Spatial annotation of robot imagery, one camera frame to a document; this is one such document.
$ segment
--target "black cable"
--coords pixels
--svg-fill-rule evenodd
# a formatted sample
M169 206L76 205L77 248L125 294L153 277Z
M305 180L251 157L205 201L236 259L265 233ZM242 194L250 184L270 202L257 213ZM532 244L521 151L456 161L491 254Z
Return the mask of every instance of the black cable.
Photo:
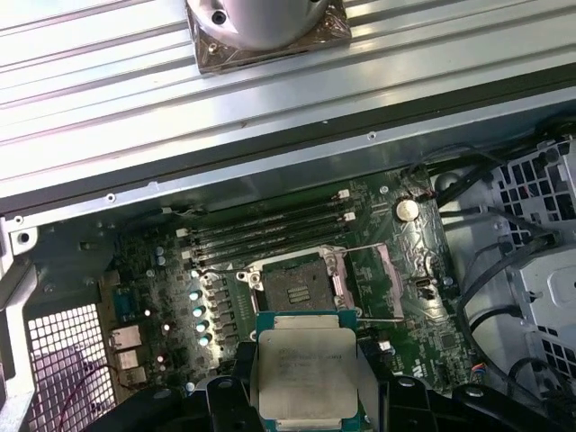
M462 280L463 290L465 290L466 287L468 286L468 279L470 279L470 274L472 273L472 268L474 267L474 264L476 264L476 261L478 261L478 258L480 258L480 256L485 254L486 252L490 252L491 250L494 250L494 249L499 248L499 247L500 247L500 243L496 242L496 243L489 244L488 246L485 246L481 249L478 249L474 253L474 256L472 257L472 259L470 260L470 262L466 266L466 270L464 270L464 278Z
M506 162L523 156L529 155L536 151L536 144L540 142L540 139L535 137L529 137L528 139L522 139L520 144L517 144L521 148L515 148L514 151L508 153L506 156L502 156ZM438 208L444 207L446 204L455 200L458 196L470 189L476 182L483 179L492 170L501 167L497 162L488 161L481 166L477 166L471 170L468 174L461 177L457 182L450 184L450 186L444 191L440 192L436 197L436 203Z
M478 317L470 325L470 331L473 333L478 328L478 326L480 326L485 320L487 320L488 318L495 317L497 315L510 315L511 317L521 318L522 310L519 308L519 306L515 304L509 304L507 306L500 306L498 308L488 310L487 312L483 313L480 317Z
M497 214L498 216L507 219L508 221L512 222L515 225L518 225L522 230L530 231L532 236L553 233L551 229L543 228L542 226L536 223L529 222L524 218L519 218L514 214L508 213L507 211L503 211L501 209L497 209L496 207L487 207L486 210L492 214Z
M522 230L528 230L530 231L530 233L532 234L532 236L539 236L539 235L547 235L547 234L553 234L554 231L551 229L546 229L543 228L542 226L533 223L533 222L529 222L528 220L524 219L524 218L520 218L512 213L508 213L507 211L503 211L501 209L498 209L496 207L485 207L484 212L488 212L488 213L492 213L492 214L496 214L510 222L512 222L515 225L518 225ZM455 218L455 217L459 217L459 216L473 216L473 215L478 215L478 214L482 214L482 207L471 207L469 209L461 209L461 210L456 210L456 211L441 211L440 212L440 217L443 218Z
M466 305L470 300L476 295L484 285L486 285L494 276L500 273L508 266L512 266L516 263L522 262L535 252L546 247L547 242L543 238L536 238L521 249L518 249L508 256L502 258L499 262L491 266L488 270L482 273L478 279L476 279L468 290L463 294L462 299L458 302L456 307L456 317L460 324L460 328L464 338L468 341L471 348L476 352L479 358L489 367L498 377L500 377L506 383L513 385L519 392L524 394L532 401L537 403L542 403L540 399L535 396L530 390L526 389L524 386L518 384L512 378L510 378L504 371L502 371L482 350L482 347L476 342L473 337L470 325L468 323L468 318L466 316Z
M461 209L461 210L454 210L454 211L441 211L440 217L441 218L457 218L459 216L472 216L476 214L482 213L482 209L480 207L471 207L470 209Z
M562 387L563 392L565 392L566 394L570 394L570 395L574 394L572 391L572 387L568 384L568 382L563 377L563 375L555 367L551 366L550 364L548 364L544 360L540 360L539 358L535 358L535 357L521 358L520 360L515 362L512 365L512 367L510 367L510 371L508 372L508 377L511 378L512 380L514 380L514 382L516 382L516 379L518 378L518 374L520 373L520 370L522 370L522 368L526 365L534 365L534 366L538 366L538 367L541 367L543 369L549 370L552 373L552 375L554 375L554 378L556 378L556 381L558 381L558 383L560 384L560 387ZM514 395L514 386L508 384L507 395L510 398Z

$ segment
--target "cable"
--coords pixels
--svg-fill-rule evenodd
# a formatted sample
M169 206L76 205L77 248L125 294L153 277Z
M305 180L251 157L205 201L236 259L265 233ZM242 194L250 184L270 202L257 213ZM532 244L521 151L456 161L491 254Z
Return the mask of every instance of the cable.
M120 382L120 375L118 374L118 369L116 369L114 366L112 366L111 364L100 364L92 372L90 372L87 376L82 378L76 384L76 386L74 387L74 390L68 395L66 400L64 400L64 405L62 405L62 409L60 410L60 415L58 418L58 425L56 426L57 432L62 432L64 430L64 417L66 415L66 410L68 409L68 405L70 404L70 402L77 395L78 391L84 386L84 384L88 380L88 378L90 378L92 375L96 374L97 372L101 371L104 368L112 369L116 373L118 385L120 385L123 389L130 390L130 391L136 390L133 387L130 387L129 385L124 385Z
M470 274L471 274L472 268L474 267L474 264L476 264L476 261L478 261L478 258L480 258L480 256L482 254L485 254L486 252L490 252L491 250L493 250L495 248L499 248L499 247L500 247L500 243L492 243L488 246L485 246L481 249L478 249L474 253L474 256L472 257L472 259L470 260L470 262L466 266L466 270L464 271L464 278L462 280L463 289L465 289L466 286L468 286L468 279L470 279Z
M480 207L472 207L470 209L461 209L455 211L441 211L440 217L441 218L457 218L460 216L472 216L476 214L482 213L482 209Z
M498 216L507 219L508 221L518 225L522 230L528 230L532 233L533 236L542 235L542 234L552 234L554 231L551 229L543 228L540 225L537 225L532 222L528 222L526 219L519 218L507 211L503 211L501 209L497 209L496 207L487 207L486 210L489 213L497 214Z
M515 304L509 304L507 306L500 306L499 308L488 310L470 325L470 331L473 333L485 320L497 315L510 315L511 317L521 318L522 310Z
M492 170L506 165L510 160L522 158L523 156L529 155L536 150L536 144L540 142L540 139L535 139L535 137L528 137L527 139L521 139L517 147L520 149L515 149L514 151L508 153L506 156L502 156L502 161L505 164L499 164L494 161L489 161L481 166L477 166L471 170L468 174L461 177L457 182L450 184L450 186L444 191L440 192L436 197L436 203L438 208L444 207L446 204L455 200L458 196L470 189L476 182L484 178Z
M514 223L515 225L518 225L522 230L528 230L531 232L532 236L538 236L538 235L547 235L547 234L553 234L554 231L552 229L546 229L543 228L542 226L535 224L533 222L529 222L528 220L524 219L524 218L519 218L518 216L508 213L507 211L503 211L501 209L498 209L496 207L471 207L468 209L461 209L461 210L456 210L456 211L441 211L440 212L440 217L443 218L455 218L455 217L460 217L460 216L472 216L472 215L477 215L477 214L482 214L482 213L492 213L495 214L497 216L500 216L501 218L504 218L506 220L508 220L511 223Z
M563 375L560 372L558 372L558 370L555 367L549 365L544 360L540 360L539 358L535 358L535 357L521 358L520 360L515 362L512 365L512 367L510 367L510 371L508 372L508 377L510 379L514 380L514 382L516 382L516 379L518 378L518 374L520 373L520 370L522 370L522 368L526 365L535 365L535 366L542 367L544 369L548 369L552 373L552 375L554 375L554 378L556 378L556 381L558 381L558 383L560 384L560 387L562 387L563 392L570 394L570 395L574 394L572 391L572 387L568 384L568 382L563 377ZM514 394L514 387L512 385L508 384L507 395L511 398L513 394Z
M535 396L531 391L518 384L512 378L502 371L482 350L482 347L476 342L473 334L470 330L470 325L468 323L468 318L466 316L466 305L470 300L476 295L484 285L486 285L495 275L500 273L508 266L512 266L518 262L522 262L527 259L530 255L546 247L547 242L543 238L536 238L532 242L528 243L521 249L518 249L508 256L503 257L499 262L491 266L488 270L482 273L478 279L476 279L468 290L463 294L462 299L458 302L456 307L456 317L460 324L460 328L464 338L468 341L471 348L476 352L476 354L481 358L481 360L489 367L497 376L499 376L503 381L513 385L522 394L528 397L532 401L537 403L542 403L540 399Z

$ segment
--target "motherboard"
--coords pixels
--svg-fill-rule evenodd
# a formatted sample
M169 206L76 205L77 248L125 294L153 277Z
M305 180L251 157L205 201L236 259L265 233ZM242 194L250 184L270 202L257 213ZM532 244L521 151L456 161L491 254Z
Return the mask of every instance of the motherboard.
M359 333L377 338L396 374L443 394L473 377L424 170L220 211L191 207L122 234L110 271L115 283L103 298L113 303L112 348L129 385L190 392L230 371L238 342L255 340L260 311L344 309L355 311Z

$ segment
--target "metal panel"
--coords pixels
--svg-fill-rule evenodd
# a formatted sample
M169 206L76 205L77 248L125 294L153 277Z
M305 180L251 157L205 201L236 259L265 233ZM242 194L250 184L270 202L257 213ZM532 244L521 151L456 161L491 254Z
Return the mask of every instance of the metal panel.
M221 76L198 74L182 0L11 4L0 197L576 60L573 0L346 4L349 47Z
M3 230L18 238L20 233L34 227L88 214L93 217L72 223L86 230L98 223L121 226L126 219L141 220L142 215L160 207L191 203L214 211L392 169L456 142L479 146L494 144L531 131L541 120L573 107L572 100L576 100L576 87L388 130L375 130L367 135L208 172L181 174L174 180L158 180L130 189L82 196L73 203L58 202L48 209L29 209L26 213L6 215L6 220L0 219L0 222L4 224Z

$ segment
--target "screw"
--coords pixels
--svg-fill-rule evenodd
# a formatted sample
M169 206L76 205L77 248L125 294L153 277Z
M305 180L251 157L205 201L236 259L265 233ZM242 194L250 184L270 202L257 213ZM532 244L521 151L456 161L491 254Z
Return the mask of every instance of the screw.
M414 387L416 385L414 380L407 378L405 376L399 378L398 384L401 385L402 387Z
M476 387L468 387L466 389L466 394L473 398L481 398L484 395L484 392Z

